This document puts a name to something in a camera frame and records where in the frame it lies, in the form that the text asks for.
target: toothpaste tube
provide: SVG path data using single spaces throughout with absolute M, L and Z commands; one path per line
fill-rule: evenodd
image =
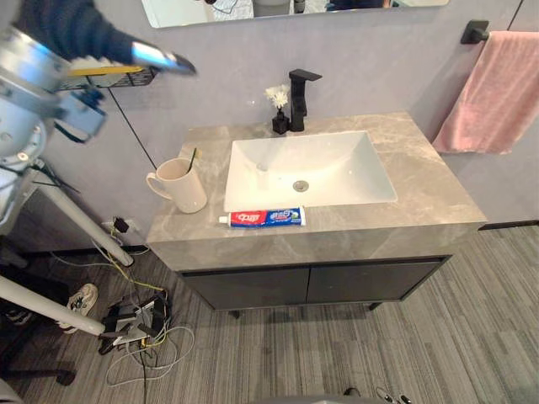
M 220 216 L 219 223 L 228 224 L 230 227 L 304 226 L 305 210 L 300 206 L 279 210 L 232 212 L 228 216 Z

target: baseboard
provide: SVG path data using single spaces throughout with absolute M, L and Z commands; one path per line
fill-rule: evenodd
M 523 227 L 523 226 L 539 226 L 539 220 L 537 221 L 507 221 L 505 223 L 487 223 L 483 227 L 480 227 L 479 231 L 494 230 L 494 229 L 509 229 L 511 227 Z
M 146 246 L 123 246 L 122 249 L 128 253 L 138 253 L 147 249 Z M 79 248 L 77 250 L 60 250 L 53 251 L 55 255 L 63 257 L 75 257 L 77 255 L 90 255 L 90 254 L 99 254 L 97 248 Z M 38 252 L 25 252 L 20 254 L 23 258 L 39 258 L 39 257 L 50 257 L 51 254 L 48 251 L 38 251 Z

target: sneaker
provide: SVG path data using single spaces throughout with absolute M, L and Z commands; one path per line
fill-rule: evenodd
M 66 304 L 68 309 L 86 316 L 98 299 L 98 288 L 95 284 L 85 284 L 78 292 L 69 298 Z M 57 322 L 58 327 L 64 330 L 65 334 L 73 334 L 77 328 L 66 322 Z
M 27 310 L 11 309 L 5 316 L 14 326 L 21 327 L 33 318 L 34 314 Z

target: gray countertop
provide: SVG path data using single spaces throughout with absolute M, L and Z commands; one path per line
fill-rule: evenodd
M 398 200 L 369 205 L 309 207 L 306 208 L 306 226 L 247 230 L 230 228 L 219 224 L 218 217 L 224 215 L 223 202 L 232 142 L 271 137 L 270 124 L 197 128 L 189 131 L 181 154 L 190 155 L 193 147 L 197 147 L 194 167 L 205 187 L 207 206 L 197 213 L 186 215 L 180 213 L 172 202 L 165 201 L 147 237 L 152 249 L 170 268 L 176 270 L 296 263 L 303 259 L 333 261 L 370 258 L 380 254 L 373 255 L 373 251 L 347 254 L 345 247 L 342 247 L 342 251 L 336 251 L 334 255 L 328 251 L 330 255 L 318 254 L 313 257 L 312 252 L 298 252 L 297 248 L 300 247 L 294 244 L 299 242 L 302 248 L 312 249 L 315 235 L 321 244 L 327 244 L 328 240 L 323 240 L 324 234 L 340 234 L 344 237 L 351 236 L 351 233 L 346 233 L 353 231 L 361 231 L 365 235 L 365 231 L 374 229 L 402 230 L 409 227 L 417 230 L 418 226 L 470 225 L 461 226 L 458 232 L 460 237 L 486 221 L 481 210 L 407 113 L 306 120 L 305 127 L 303 132 L 288 132 L 287 135 L 367 130 Z M 309 241 L 305 237 L 299 241 L 301 235 L 308 237 Z M 280 255 L 279 258 L 264 253 L 257 259 L 253 254 L 248 254 L 249 248 L 255 244 L 260 247 L 262 239 L 266 247 L 272 246 L 275 255 Z M 425 251 L 425 255 L 437 251 Z M 232 256 L 239 252 L 242 258 Z M 402 251 L 395 253 L 402 256 Z

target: cabinet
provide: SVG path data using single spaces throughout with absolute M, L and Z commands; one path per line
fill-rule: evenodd
M 309 267 L 247 268 L 182 274 L 217 310 L 305 303 Z
M 307 303 L 401 300 L 433 272 L 441 260 L 313 266 Z
M 301 266 L 182 273 L 216 310 L 403 300 L 450 256 L 392 258 Z

